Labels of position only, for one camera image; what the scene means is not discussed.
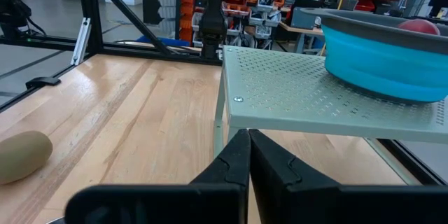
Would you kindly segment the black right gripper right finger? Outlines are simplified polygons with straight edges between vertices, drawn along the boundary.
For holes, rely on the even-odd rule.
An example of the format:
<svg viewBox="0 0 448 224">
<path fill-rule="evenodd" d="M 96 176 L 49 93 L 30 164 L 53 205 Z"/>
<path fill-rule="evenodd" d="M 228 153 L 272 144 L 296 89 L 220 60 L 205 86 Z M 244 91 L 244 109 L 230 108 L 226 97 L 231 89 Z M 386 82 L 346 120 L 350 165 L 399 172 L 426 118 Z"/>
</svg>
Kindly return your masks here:
<svg viewBox="0 0 448 224">
<path fill-rule="evenodd" d="M 251 178 L 262 223 L 447 224 L 442 185 L 343 185 L 257 129 Z"/>
</svg>

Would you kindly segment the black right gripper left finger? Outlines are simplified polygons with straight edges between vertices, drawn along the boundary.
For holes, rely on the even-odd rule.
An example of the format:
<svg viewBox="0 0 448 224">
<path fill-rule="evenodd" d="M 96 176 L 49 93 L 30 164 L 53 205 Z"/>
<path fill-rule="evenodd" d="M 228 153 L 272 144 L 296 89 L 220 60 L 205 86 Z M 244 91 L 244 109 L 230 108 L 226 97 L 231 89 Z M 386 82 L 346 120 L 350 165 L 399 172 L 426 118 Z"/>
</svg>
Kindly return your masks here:
<svg viewBox="0 0 448 224">
<path fill-rule="evenodd" d="M 188 184 L 95 185 L 67 203 L 66 223 L 246 223 L 251 138 L 239 130 Z"/>
</svg>

